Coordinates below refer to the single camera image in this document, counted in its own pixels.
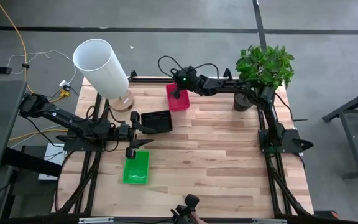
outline black pot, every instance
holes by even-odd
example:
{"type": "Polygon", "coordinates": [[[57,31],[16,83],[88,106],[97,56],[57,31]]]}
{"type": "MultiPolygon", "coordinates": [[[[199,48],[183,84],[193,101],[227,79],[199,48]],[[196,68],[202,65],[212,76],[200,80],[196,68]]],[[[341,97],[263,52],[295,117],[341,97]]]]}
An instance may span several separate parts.
{"type": "Polygon", "coordinates": [[[253,104],[246,98],[246,96],[242,93],[234,94],[234,103],[233,107],[236,111],[246,111],[253,104]]]}

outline gray floor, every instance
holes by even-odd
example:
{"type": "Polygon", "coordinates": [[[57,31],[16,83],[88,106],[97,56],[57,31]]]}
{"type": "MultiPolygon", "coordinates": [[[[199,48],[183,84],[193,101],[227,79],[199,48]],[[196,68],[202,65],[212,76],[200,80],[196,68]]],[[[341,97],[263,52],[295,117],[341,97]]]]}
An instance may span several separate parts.
{"type": "MultiPolygon", "coordinates": [[[[157,27],[157,28],[245,28],[255,29],[252,0],[3,0],[7,12],[19,26],[157,27]]],[[[266,29],[358,29],[358,0],[259,0],[266,29]]],[[[9,25],[0,12],[0,25],[9,25]]],[[[82,41],[102,38],[109,41],[127,74],[161,75],[157,59],[171,55],[182,65],[215,63],[221,70],[234,63],[239,49],[259,44],[257,34],[190,33],[59,33],[23,32],[28,52],[59,50],[69,56],[82,41]]],[[[266,35],[269,45],[285,45],[295,56],[296,76],[288,89],[301,137],[314,142],[305,152],[305,166],[315,210],[335,210],[343,219],[358,220],[358,179],[342,181],[341,176],[356,170],[339,120],[321,120],[331,110],[358,95],[358,35],[266,35]]],[[[22,54],[14,32],[0,31],[0,66],[12,54],[22,54]]],[[[47,96],[58,90],[58,83],[69,80],[73,65],[55,53],[51,59],[39,55],[30,63],[29,84],[47,96]]],[[[20,70],[22,59],[11,66],[20,70]]],[[[166,62],[163,68],[173,66],[166,62]]],[[[214,75],[212,68],[201,73],[214,75]]],[[[22,79],[23,75],[0,75],[2,80],[22,79]]],[[[76,90],[82,81],[73,81],[76,90]]],[[[57,104],[74,112],[75,95],[57,104]]],[[[40,128],[53,123],[42,118],[40,128]]],[[[12,136],[34,131],[18,118],[12,136]]],[[[37,136],[28,145],[46,144],[37,136]]]]}

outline pink container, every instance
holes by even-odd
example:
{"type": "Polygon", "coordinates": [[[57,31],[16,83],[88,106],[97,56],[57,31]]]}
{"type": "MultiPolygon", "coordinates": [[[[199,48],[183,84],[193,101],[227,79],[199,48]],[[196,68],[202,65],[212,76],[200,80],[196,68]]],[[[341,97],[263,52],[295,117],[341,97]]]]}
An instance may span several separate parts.
{"type": "Polygon", "coordinates": [[[167,91],[167,98],[168,98],[168,107],[170,111],[180,111],[186,110],[190,107],[190,99],[187,90],[182,90],[180,92],[179,99],[175,99],[171,92],[173,92],[177,88],[176,84],[168,84],[165,86],[167,91]]]}

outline green container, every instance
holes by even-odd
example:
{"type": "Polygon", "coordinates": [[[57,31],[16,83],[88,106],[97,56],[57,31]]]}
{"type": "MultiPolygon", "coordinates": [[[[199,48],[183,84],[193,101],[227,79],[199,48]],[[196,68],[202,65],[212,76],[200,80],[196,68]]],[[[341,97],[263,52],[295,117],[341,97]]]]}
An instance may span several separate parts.
{"type": "Polygon", "coordinates": [[[126,159],[124,166],[124,184],[147,184],[149,179],[149,151],[136,151],[135,159],[126,159]]]}

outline white cylindrical container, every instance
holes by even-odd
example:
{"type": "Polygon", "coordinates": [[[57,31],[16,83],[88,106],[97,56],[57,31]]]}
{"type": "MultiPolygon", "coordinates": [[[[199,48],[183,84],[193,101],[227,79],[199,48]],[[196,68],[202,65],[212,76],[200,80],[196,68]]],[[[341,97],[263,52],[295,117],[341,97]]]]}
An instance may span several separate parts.
{"type": "Polygon", "coordinates": [[[102,97],[115,99],[127,91],[128,78],[107,41],[91,39],[83,42],[75,49],[73,61],[102,97]]]}

